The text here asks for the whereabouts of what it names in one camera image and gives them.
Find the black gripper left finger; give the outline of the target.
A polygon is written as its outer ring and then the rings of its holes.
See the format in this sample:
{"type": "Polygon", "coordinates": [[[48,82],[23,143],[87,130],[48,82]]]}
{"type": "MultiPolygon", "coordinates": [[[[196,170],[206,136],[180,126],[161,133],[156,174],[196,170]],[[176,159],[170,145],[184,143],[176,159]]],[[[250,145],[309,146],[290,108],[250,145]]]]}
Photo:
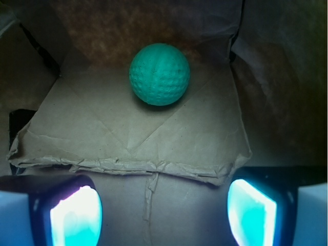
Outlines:
{"type": "Polygon", "coordinates": [[[1,245],[97,245],[102,214],[89,176],[1,177],[1,245]]]}

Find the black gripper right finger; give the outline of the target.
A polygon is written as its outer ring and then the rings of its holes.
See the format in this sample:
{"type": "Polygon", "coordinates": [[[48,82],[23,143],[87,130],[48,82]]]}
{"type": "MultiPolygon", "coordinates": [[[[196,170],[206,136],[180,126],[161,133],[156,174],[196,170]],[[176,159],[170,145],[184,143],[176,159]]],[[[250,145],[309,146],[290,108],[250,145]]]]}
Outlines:
{"type": "Polygon", "coordinates": [[[238,245],[327,245],[327,168],[240,168],[227,212],[238,245]]]}

